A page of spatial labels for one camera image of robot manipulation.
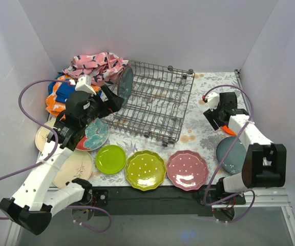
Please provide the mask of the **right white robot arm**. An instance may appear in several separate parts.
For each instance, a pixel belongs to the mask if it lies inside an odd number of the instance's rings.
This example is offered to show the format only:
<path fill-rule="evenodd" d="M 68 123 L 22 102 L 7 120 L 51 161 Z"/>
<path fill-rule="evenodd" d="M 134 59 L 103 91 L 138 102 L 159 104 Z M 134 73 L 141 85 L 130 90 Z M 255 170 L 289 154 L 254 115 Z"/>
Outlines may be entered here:
<path fill-rule="evenodd" d="M 250 114 L 238 108 L 234 92 L 212 92 L 202 99 L 208 106 L 203 114 L 211 126 L 215 130 L 227 126 L 246 149 L 242 170 L 220 178 L 211 192 L 211 198 L 225 204 L 233 199 L 235 193 L 249 188 L 283 187 L 286 179 L 286 147 L 272 142 L 260 132 Z"/>

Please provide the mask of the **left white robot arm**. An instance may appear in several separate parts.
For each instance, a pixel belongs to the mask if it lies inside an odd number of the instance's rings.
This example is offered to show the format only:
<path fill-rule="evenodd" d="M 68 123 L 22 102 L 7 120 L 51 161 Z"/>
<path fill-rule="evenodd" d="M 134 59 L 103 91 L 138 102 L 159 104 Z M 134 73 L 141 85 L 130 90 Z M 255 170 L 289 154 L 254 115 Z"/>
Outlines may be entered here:
<path fill-rule="evenodd" d="M 0 202 L 0 209 L 7 218 L 35 235 L 41 234 L 52 217 L 66 207 L 91 207 L 93 187 L 87 180 L 72 178 L 56 192 L 49 192 L 48 189 L 64 162 L 85 136 L 86 127 L 93 120 L 121 109 L 124 99 L 107 86 L 101 89 L 106 100 L 86 89 L 78 89 L 70 95 L 65 110 L 58 114 L 50 129 L 35 168 L 11 198 L 4 198 Z"/>

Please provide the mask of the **pink polka dot plate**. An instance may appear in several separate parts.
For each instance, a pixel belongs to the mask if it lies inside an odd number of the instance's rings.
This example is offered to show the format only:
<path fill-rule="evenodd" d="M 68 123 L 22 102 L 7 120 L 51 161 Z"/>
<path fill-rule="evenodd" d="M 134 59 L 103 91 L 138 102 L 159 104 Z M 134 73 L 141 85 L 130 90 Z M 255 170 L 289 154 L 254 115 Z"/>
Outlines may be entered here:
<path fill-rule="evenodd" d="M 198 190 L 206 184 L 209 171 L 206 160 L 191 150 L 177 151 L 166 164 L 167 177 L 184 191 Z"/>

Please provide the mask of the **orange plate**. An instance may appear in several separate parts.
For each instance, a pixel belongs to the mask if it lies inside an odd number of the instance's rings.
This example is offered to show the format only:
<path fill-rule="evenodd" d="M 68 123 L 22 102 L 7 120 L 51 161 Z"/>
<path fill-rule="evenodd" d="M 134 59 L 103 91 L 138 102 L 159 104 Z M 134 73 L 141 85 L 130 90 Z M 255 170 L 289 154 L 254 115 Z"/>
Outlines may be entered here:
<path fill-rule="evenodd" d="M 221 130 L 222 130 L 224 133 L 228 134 L 228 135 L 236 136 L 236 133 L 235 133 L 234 131 L 232 131 L 232 130 L 231 130 L 229 127 L 227 127 L 227 126 L 222 126 L 222 127 L 221 127 Z"/>

